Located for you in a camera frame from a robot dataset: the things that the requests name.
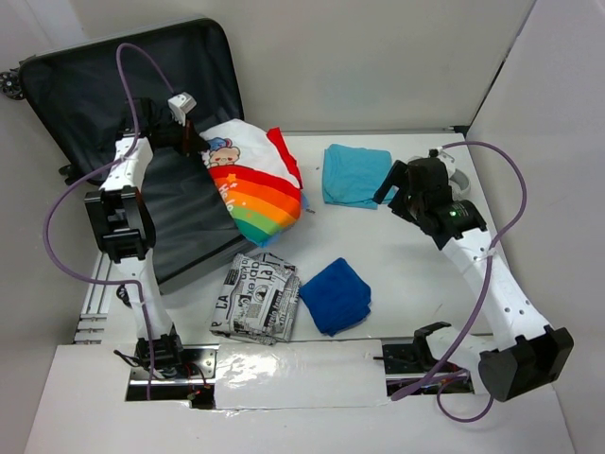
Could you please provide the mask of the light blue shirt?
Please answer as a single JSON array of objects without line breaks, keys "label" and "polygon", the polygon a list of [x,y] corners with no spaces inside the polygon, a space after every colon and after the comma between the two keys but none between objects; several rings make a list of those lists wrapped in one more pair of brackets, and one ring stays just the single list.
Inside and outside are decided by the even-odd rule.
[{"label": "light blue shirt", "polygon": [[323,156],[322,197],[326,204],[376,210],[375,192],[392,166],[389,151],[330,145]]}]

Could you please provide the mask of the rainbow cartoon white shirt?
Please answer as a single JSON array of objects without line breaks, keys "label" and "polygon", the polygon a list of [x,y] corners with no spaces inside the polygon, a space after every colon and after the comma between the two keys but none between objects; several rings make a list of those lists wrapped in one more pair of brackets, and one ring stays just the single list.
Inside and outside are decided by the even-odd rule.
[{"label": "rainbow cartoon white shirt", "polygon": [[282,131],[240,119],[200,134],[201,159],[240,234],[264,247],[292,227],[303,211],[303,179]]}]

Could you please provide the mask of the dark blue towel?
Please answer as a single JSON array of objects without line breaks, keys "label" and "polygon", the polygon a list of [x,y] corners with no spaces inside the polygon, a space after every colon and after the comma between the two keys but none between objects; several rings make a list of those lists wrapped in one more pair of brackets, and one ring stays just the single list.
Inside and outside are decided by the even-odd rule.
[{"label": "dark blue towel", "polygon": [[362,323],[371,313],[370,286],[342,257],[301,286],[299,295],[317,329],[330,337]]}]

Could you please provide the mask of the newspaper print cloth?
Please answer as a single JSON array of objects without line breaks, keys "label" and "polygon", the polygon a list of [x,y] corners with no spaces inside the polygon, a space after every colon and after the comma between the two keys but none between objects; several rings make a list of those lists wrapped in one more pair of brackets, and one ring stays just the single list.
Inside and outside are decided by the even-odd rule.
[{"label": "newspaper print cloth", "polygon": [[272,253],[238,254],[216,299],[210,332],[264,345],[289,342],[301,287],[297,271]]}]

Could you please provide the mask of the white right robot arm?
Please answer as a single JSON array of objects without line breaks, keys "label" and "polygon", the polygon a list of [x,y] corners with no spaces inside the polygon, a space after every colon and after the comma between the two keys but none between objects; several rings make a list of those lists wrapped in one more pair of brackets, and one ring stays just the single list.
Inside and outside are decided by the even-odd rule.
[{"label": "white right robot arm", "polygon": [[430,236],[456,266],[474,296],[493,338],[432,323],[414,333],[412,358],[432,371],[449,362],[465,369],[478,393],[506,402],[557,380],[574,347],[569,331],[555,328],[530,302],[497,253],[475,205],[453,197],[446,164],[438,157],[395,162],[374,195],[394,189],[391,212]]}]

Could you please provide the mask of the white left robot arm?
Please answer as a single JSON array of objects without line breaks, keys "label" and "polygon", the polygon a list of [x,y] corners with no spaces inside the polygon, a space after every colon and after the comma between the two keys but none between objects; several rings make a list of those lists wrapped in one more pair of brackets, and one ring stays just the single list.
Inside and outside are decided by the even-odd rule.
[{"label": "white left robot arm", "polygon": [[137,342],[133,363],[166,377],[182,373],[187,355],[168,315],[153,269],[156,229],[142,186],[157,148],[189,156],[208,148],[188,114],[196,100],[186,92],[167,100],[170,117],[155,116],[152,101],[135,101],[137,122],[123,119],[115,141],[115,163],[105,182],[85,197],[96,244],[119,272],[118,298],[134,316]]}]

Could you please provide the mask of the white grey headphones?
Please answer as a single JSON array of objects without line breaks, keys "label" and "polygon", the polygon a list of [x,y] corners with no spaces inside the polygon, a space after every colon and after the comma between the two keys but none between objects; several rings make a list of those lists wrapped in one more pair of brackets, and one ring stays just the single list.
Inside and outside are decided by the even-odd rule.
[{"label": "white grey headphones", "polygon": [[406,163],[402,188],[412,197],[438,201],[464,199],[471,188],[469,177],[456,166],[437,158],[413,157]]}]

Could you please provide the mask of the dark grey hardshell suitcase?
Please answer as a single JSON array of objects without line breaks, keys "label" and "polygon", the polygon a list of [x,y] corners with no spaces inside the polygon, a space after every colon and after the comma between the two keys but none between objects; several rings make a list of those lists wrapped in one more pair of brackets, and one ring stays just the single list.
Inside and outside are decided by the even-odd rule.
[{"label": "dark grey hardshell suitcase", "polygon": [[105,183],[120,139],[149,146],[140,190],[155,228],[153,269],[164,294],[251,245],[202,161],[209,132],[244,116],[232,51],[209,18],[118,34],[27,58],[1,75],[67,159],[68,183]]}]

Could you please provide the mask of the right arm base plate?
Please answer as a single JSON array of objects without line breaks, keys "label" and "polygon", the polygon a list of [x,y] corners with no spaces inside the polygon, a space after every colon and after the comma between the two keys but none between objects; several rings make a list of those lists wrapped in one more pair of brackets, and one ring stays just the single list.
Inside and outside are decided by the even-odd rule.
[{"label": "right arm base plate", "polygon": [[[386,375],[387,396],[419,381],[430,369],[424,365],[411,343],[383,343],[382,352],[373,357],[374,361],[384,366]],[[474,386],[467,373],[448,377],[460,371],[454,364],[446,363],[435,375],[436,381],[422,386],[414,395],[436,395],[437,391],[447,384],[445,393],[471,393]]]}]

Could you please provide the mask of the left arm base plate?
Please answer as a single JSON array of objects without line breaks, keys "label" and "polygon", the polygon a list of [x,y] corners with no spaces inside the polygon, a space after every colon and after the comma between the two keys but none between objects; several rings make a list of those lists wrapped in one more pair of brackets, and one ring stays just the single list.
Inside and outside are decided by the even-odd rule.
[{"label": "left arm base plate", "polygon": [[182,364],[172,369],[156,369],[147,390],[148,370],[134,355],[121,355],[130,367],[127,402],[180,401],[193,409],[213,410],[215,403],[217,345],[192,345],[182,351]]}]

